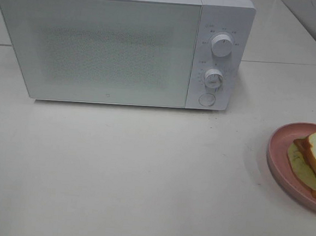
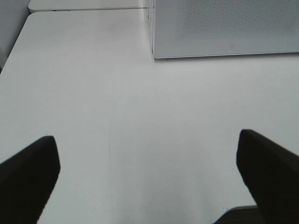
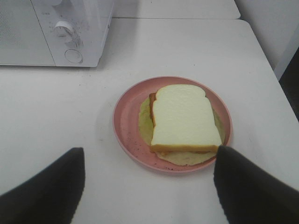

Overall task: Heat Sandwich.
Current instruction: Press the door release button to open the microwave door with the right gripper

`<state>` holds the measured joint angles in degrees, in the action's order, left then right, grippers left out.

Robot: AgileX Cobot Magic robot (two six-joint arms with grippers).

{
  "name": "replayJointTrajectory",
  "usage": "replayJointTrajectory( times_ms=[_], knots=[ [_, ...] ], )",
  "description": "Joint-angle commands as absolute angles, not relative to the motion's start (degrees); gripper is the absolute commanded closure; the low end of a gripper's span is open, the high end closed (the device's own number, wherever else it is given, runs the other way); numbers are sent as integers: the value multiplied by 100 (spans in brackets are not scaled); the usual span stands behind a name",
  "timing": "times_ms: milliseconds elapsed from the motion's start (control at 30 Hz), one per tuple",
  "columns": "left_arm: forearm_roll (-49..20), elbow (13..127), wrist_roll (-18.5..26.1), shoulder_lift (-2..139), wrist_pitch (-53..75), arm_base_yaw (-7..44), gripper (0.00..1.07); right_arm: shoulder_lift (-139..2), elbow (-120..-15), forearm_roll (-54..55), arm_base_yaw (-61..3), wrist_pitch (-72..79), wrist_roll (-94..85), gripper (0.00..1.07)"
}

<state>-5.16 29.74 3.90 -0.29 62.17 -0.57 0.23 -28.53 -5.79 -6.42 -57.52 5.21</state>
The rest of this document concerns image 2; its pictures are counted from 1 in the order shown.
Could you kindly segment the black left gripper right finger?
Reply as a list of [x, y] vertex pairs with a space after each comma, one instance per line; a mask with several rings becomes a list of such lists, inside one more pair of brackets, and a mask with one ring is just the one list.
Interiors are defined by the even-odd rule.
[[267, 224], [299, 222], [299, 157], [265, 136], [240, 132], [236, 164]]

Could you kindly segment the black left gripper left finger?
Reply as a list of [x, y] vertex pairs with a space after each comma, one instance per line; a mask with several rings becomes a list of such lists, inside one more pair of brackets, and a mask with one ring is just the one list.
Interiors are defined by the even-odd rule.
[[0, 222], [36, 224], [56, 185], [55, 138], [43, 136], [0, 165]]

